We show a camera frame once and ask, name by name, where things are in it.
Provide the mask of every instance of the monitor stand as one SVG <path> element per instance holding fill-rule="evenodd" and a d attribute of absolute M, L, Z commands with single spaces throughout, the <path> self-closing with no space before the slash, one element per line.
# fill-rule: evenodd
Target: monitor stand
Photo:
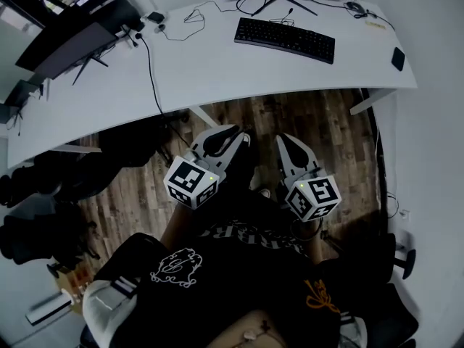
<path fill-rule="evenodd" d="M 269 0 L 266 4 L 264 4 L 262 7 L 260 7 L 256 12 L 254 12 L 252 14 L 252 17 L 254 17 L 255 15 L 261 13 L 268 5 L 272 4 L 275 0 Z M 314 13 L 311 9 L 308 9 L 307 7 L 305 7 L 304 5 L 301 5 L 299 2 L 296 2 L 295 0 L 287 0 L 287 1 L 290 1 L 292 4 L 295 4 L 297 5 L 298 7 L 306 10 L 307 12 L 309 13 L 312 13 L 314 15 L 317 15 L 316 13 Z"/>
<path fill-rule="evenodd" d="M 91 59 L 100 63 L 101 65 L 104 65 L 105 67 L 108 67 L 108 65 L 105 62 L 103 62 L 100 58 L 95 57 L 94 55 L 87 57 L 86 61 L 83 63 L 82 67 L 80 68 L 78 75 L 75 77 L 74 82 L 72 83 L 73 86 L 75 82 L 79 79 L 80 74 L 85 70 L 86 66 L 91 61 Z"/>

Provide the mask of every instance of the black keyboard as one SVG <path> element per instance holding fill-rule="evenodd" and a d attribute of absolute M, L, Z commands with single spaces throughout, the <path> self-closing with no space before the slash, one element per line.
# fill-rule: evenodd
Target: black keyboard
<path fill-rule="evenodd" d="M 234 41 L 288 51 L 330 65 L 334 63 L 334 38 L 280 23 L 240 18 Z"/>

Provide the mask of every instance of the orange embroidery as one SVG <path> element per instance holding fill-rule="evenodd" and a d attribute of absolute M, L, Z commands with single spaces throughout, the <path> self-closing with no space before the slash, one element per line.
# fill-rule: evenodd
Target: orange embroidery
<path fill-rule="evenodd" d="M 317 293 L 311 286 L 311 283 L 308 280 L 304 282 L 310 287 L 312 296 L 308 295 L 306 298 L 306 305 L 309 308 L 319 309 L 322 307 L 328 307 L 334 313 L 340 313 L 340 310 L 332 304 L 332 298 L 327 294 L 326 285 L 322 280 L 319 282 L 314 282 L 314 287 L 316 288 Z"/>

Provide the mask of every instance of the desk leg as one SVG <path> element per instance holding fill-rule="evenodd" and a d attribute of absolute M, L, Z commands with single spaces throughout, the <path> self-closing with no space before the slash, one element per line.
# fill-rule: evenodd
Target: desk leg
<path fill-rule="evenodd" d="M 198 116 L 199 118 L 201 118 L 203 121 L 206 122 L 206 124 L 208 124 L 209 126 L 211 126 L 211 128 L 215 128 L 216 126 L 219 126 L 219 124 L 217 122 L 215 122 L 215 120 L 209 116 L 203 109 L 202 109 L 202 106 L 193 106 L 193 107 L 190 107 L 190 110 L 196 115 Z"/>
<path fill-rule="evenodd" d="M 365 111 L 367 108 L 373 105 L 374 102 L 377 102 L 379 99 L 388 96 L 389 94 L 396 91 L 396 89 L 369 89 L 369 98 L 364 99 L 361 103 L 356 104 L 356 106 L 349 109 L 351 115 L 356 115 L 362 111 Z"/>
<path fill-rule="evenodd" d="M 91 152 L 101 152 L 101 149 L 98 147 L 84 147 L 84 146 L 73 146 L 72 144 L 63 144 L 61 146 L 51 149 L 51 151 L 75 152 L 76 154 L 88 154 Z"/>

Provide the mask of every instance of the white desk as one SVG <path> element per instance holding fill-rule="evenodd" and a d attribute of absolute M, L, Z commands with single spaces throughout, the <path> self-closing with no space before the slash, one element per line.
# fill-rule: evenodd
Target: white desk
<path fill-rule="evenodd" d="M 217 3 L 222 9 L 235 9 L 235 0 Z M 248 0 L 242 9 L 252 12 L 261 4 L 262 0 Z M 395 46 L 402 47 L 387 24 L 386 30 L 375 28 L 366 25 L 366 19 L 351 17 L 345 9 L 310 1 L 302 4 L 319 15 L 279 0 L 255 18 L 282 18 L 293 7 L 290 17 L 297 27 L 336 39 L 333 65 L 234 43 L 239 18 L 244 14 L 221 13 L 211 3 L 199 8 L 206 18 L 205 29 L 187 41 L 168 41 L 147 26 L 143 34 L 151 49 L 163 111 L 191 108 L 204 116 L 199 105 L 230 99 L 330 88 L 382 89 L 352 110 L 357 113 L 395 89 L 417 87 L 407 60 L 402 72 L 391 64 Z M 377 6 L 362 5 L 384 17 Z M 202 26 L 200 22 L 183 24 L 192 8 L 170 12 L 166 22 L 169 37 L 184 38 Z M 20 136 L 19 123 L 9 131 L 9 167 L 69 141 L 160 113 L 153 98 L 143 43 L 135 49 L 121 43 L 104 56 L 104 61 L 109 68 L 91 62 L 75 86 L 71 84 L 77 68 L 51 82 L 48 100 L 29 100 L 22 111 Z"/>

